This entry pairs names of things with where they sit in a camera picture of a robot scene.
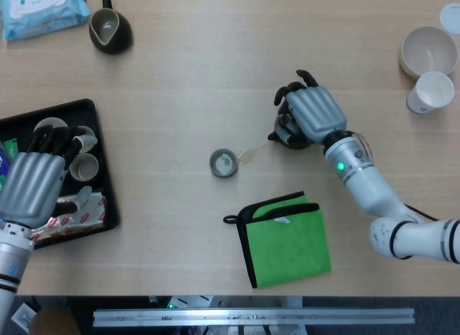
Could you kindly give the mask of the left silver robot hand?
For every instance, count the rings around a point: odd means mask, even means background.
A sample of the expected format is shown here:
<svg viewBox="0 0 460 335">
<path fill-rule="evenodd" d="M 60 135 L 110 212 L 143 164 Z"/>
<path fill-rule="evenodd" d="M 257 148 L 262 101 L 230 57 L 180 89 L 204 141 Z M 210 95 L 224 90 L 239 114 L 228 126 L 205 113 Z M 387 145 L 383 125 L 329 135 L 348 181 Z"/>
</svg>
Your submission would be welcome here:
<svg viewBox="0 0 460 335">
<path fill-rule="evenodd" d="M 80 127 L 34 130 L 24 152 L 13 161 L 1 191 L 1 219 L 6 223 L 36 229 L 49 218 L 75 213 L 78 205 L 58 202 L 70 164 L 98 139 Z"/>
</svg>

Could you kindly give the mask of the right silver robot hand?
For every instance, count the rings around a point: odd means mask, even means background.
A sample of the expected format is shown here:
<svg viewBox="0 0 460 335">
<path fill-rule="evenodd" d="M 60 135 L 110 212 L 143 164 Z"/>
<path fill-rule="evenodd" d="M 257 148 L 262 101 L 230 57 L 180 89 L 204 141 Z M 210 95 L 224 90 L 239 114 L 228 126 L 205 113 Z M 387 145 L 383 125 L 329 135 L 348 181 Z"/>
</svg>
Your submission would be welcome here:
<svg viewBox="0 0 460 335">
<path fill-rule="evenodd" d="M 302 82 L 280 87 L 274 97 L 278 108 L 276 129 L 270 139 L 290 149 L 327 145 L 328 138 L 345 132 L 347 118 L 329 91 L 306 70 L 296 74 Z"/>
</svg>

